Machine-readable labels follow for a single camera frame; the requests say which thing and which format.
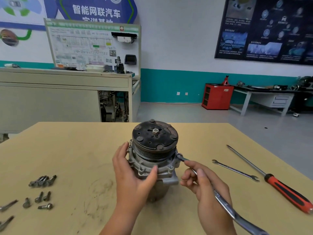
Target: fingernail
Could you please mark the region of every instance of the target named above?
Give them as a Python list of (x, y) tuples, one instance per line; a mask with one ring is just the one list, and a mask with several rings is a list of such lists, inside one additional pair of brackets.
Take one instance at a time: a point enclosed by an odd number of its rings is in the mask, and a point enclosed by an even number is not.
[(201, 168), (199, 168), (199, 169), (197, 170), (197, 174), (198, 174), (198, 176), (206, 176), (205, 173), (204, 173), (204, 171), (203, 171)]

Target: tan tabletop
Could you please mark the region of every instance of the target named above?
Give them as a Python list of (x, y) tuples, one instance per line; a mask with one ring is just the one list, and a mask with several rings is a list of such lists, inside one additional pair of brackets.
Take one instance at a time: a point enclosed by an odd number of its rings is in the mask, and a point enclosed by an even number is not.
[[(0, 221), (15, 218), (2, 234), (98, 235), (115, 207), (116, 184), (112, 155), (131, 139), (136, 123), (38, 123), (0, 144), (0, 205), (19, 202), (0, 213)], [(227, 123), (173, 123), (178, 131), (178, 151), (186, 158), (213, 169), (230, 187), (234, 209), (271, 235), (312, 235), (313, 217), (290, 202), (265, 181), (259, 183), (212, 164), (216, 159), (261, 178), (231, 152), (229, 144), (266, 173), (313, 201), (313, 182)], [(176, 169), (178, 177), (186, 166)], [(49, 188), (29, 188), (42, 175), (58, 175)], [(34, 199), (51, 190), (50, 211), (37, 204), (24, 209), (26, 197)], [(173, 186), (164, 199), (148, 204), (132, 234), (204, 234), (197, 216), (197, 199), (188, 189)], [(237, 233), (248, 234), (236, 225)]]

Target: teal wall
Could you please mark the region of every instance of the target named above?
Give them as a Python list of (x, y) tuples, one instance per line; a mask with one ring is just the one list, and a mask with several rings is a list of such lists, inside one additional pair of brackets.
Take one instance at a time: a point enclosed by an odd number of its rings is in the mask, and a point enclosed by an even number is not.
[[(229, 75), (229, 83), (238, 81), (246, 85), (270, 86), (292, 85), (295, 77), (227, 74), (213, 72), (193, 72), (178, 70), (141, 69), (143, 102), (200, 103), (202, 102), (205, 83), (222, 83)], [(243, 104), (245, 94), (234, 92), (231, 103)]]

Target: hand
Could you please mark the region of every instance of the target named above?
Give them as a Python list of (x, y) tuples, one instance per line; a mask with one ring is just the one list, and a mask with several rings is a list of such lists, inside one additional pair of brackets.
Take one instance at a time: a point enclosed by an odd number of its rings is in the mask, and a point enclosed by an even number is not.
[(145, 180), (140, 180), (126, 160), (128, 142), (120, 146), (112, 159), (116, 178), (116, 209), (138, 216), (145, 205), (149, 192), (157, 180), (157, 166), (154, 166)]
[(232, 205), (229, 187), (208, 167), (194, 161), (185, 161), (185, 165), (196, 170), (198, 176), (189, 168), (183, 174), (180, 184), (196, 194), (199, 201), (198, 216), (206, 234), (235, 235), (233, 219), (216, 200), (212, 188), (213, 186)]

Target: black poster board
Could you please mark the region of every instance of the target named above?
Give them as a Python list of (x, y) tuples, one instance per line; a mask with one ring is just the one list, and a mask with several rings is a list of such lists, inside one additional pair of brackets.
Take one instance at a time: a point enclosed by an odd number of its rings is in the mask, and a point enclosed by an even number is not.
[(313, 65), (313, 0), (226, 0), (215, 58)]

